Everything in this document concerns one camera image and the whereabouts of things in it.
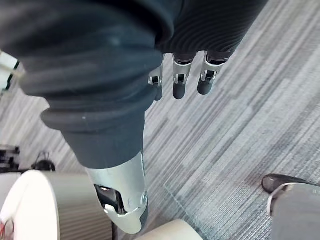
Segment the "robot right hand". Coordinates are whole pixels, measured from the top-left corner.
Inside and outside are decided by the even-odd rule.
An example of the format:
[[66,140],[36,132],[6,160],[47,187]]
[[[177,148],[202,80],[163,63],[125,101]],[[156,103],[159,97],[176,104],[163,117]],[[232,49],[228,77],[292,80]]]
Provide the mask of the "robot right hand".
[[20,60],[20,86],[44,98],[45,125],[60,131],[86,169],[111,221],[127,234],[146,225],[145,113],[163,96],[173,57],[175,99],[193,60],[207,95],[265,7],[264,0],[3,0],[0,48]]

